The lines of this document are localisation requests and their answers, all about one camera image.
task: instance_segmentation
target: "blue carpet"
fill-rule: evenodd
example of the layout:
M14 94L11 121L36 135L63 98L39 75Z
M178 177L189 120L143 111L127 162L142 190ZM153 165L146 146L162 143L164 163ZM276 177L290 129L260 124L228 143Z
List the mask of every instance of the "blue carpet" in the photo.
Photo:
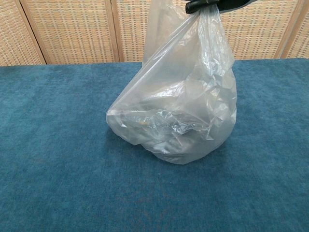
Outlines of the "blue carpet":
M234 131L185 166L105 122L139 69L0 68L0 231L309 231L309 60L237 61Z

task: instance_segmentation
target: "woven screen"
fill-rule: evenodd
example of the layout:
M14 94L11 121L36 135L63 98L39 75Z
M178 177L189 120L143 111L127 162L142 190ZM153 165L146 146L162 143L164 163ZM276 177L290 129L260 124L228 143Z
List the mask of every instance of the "woven screen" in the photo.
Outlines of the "woven screen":
M183 0L174 2L183 7L186 4ZM222 14L235 57L274 58L296 4L297 0L258 0ZM117 0L124 61L142 60L149 6L150 0Z
M104 0L22 0L47 63L117 61Z
M0 65L42 64L14 0L0 1Z
M300 26L287 57L309 58L309 12Z

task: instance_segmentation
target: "plastic bag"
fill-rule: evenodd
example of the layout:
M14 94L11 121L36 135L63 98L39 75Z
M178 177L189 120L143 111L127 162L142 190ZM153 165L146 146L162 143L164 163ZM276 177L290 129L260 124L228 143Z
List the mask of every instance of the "plastic bag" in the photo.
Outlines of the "plastic bag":
M234 57L216 5L152 1L142 69L107 112L118 136L176 164L219 147L236 122Z

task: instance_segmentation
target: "translucent plastic bag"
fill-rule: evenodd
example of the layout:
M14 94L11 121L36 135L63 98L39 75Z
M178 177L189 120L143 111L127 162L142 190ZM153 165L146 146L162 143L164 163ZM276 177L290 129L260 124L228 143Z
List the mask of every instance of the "translucent plastic bag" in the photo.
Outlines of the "translucent plastic bag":
M236 122L234 57L216 5L152 1L142 69L107 112L111 129L176 164L219 147Z

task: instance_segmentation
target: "beige woven backdrop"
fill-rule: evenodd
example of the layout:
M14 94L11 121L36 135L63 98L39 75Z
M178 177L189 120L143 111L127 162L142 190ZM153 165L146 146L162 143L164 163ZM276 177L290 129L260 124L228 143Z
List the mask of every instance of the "beige woven backdrop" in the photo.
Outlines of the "beige woven backdrop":
M0 65L141 61L150 2L2 0ZM222 22L237 59L309 58L308 10L309 0L258 0Z

